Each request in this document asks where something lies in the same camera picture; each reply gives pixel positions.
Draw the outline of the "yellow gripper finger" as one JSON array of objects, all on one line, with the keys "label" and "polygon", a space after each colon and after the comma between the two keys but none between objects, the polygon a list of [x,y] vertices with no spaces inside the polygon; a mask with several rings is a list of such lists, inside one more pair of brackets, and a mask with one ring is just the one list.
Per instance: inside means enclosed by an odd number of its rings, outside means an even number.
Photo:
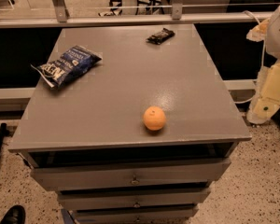
[{"label": "yellow gripper finger", "polygon": [[280,61],[271,67],[260,68],[256,93],[246,118],[250,123],[263,124],[280,109]]},{"label": "yellow gripper finger", "polygon": [[260,42],[264,40],[266,37],[268,24],[269,19],[262,21],[247,33],[246,38],[254,42]]}]

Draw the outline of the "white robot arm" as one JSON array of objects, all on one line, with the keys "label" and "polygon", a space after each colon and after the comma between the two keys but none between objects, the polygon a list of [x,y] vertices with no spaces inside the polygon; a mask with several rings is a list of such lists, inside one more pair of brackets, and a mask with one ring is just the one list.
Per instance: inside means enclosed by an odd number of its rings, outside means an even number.
[{"label": "white robot arm", "polygon": [[263,41],[263,51],[277,59],[271,67],[261,66],[256,92],[251,100],[246,118],[253,124],[263,124],[280,108],[280,6],[272,16],[251,29],[246,38]]}]

